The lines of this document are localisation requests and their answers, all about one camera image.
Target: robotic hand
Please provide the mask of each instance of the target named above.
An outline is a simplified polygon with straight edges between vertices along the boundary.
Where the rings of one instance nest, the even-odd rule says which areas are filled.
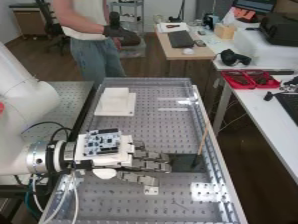
[[[158,179],[131,171],[168,173],[168,156],[148,152],[142,142],[132,142],[131,136],[118,129],[92,130],[78,136],[74,161],[77,165],[88,162],[92,173],[100,179],[119,180],[144,185],[144,193],[158,193]]]

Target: breadboard table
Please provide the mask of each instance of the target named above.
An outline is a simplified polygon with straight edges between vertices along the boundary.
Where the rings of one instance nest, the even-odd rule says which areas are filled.
[[[128,91],[136,93],[134,117],[92,116],[106,87],[128,87]],[[175,154],[176,157],[192,155],[194,158],[204,130],[204,115],[200,97],[188,79],[111,78],[104,80],[96,91],[80,133],[92,129],[118,128],[123,134],[143,141],[148,151]],[[212,132],[208,133],[200,160],[204,169],[170,174],[148,173],[160,182],[156,196],[144,196],[143,186],[116,179],[103,181],[86,172],[78,178],[77,223],[247,223],[218,154],[215,138]],[[65,178],[57,185],[39,223],[58,204]],[[62,209],[51,223],[70,223],[73,211],[70,187]]]

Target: white desk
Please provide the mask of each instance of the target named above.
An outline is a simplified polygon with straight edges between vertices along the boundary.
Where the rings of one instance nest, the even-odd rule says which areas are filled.
[[[273,76],[273,78],[287,81],[293,78],[293,75]],[[232,93],[298,184],[298,126],[275,97],[268,102],[263,100],[267,91],[280,92],[277,89],[235,90],[224,82],[212,129],[216,135]]]
[[[214,52],[214,54],[219,54],[223,50],[231,49],[235,53],[239,53],[239,50],[235,48],[233,44],[232,44],[232,40],[222,40],[211,31],[204,30],[206,31],[206,35],[200,36],[196,31],[198,31],[199,27],[190,27],[190,31],[191,31],[191,36],[194,37],[194,39],[200,39],[207,47],[211,49],[211,51]],[[273,64],[271,64],[269,66],[260,66],[260,65],[255,65],[253,61],[251,61],[249,65],[245,66],[243,64],[237,64],[235,66],[226,66],[222,63],[220,60],[220,56],[216,55],[216,57],[212,60],[212,64],[214,67],[216,69],[216,71],[222,71],[222,70],[231,70],[231,69],[260,69],[260,70],[265,70],[265,71],[288,71],[291,69],[288,69],[288,67],[284,66],[276,66]]]

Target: red tray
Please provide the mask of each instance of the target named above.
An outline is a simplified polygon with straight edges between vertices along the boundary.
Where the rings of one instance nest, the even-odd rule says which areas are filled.
[[[243,71],[227,70],[227,71],[222,71],[220,75],[233,89],[253,89],[255,88],[255,83],[252,79],[248,78],[248,76],[244,74]]]
[[[280,82],[277,82],[264,71],[245,70],[244,75],[252,80],[255,88],[257,89],[275,89],[280,86]]]

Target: computer monitor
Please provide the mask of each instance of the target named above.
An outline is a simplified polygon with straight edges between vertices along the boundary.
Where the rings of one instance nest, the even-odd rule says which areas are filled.
[[[265,14],[272,11],[276,0],[235,0],[233,6],[241,9],[249,9],[259,14]]]

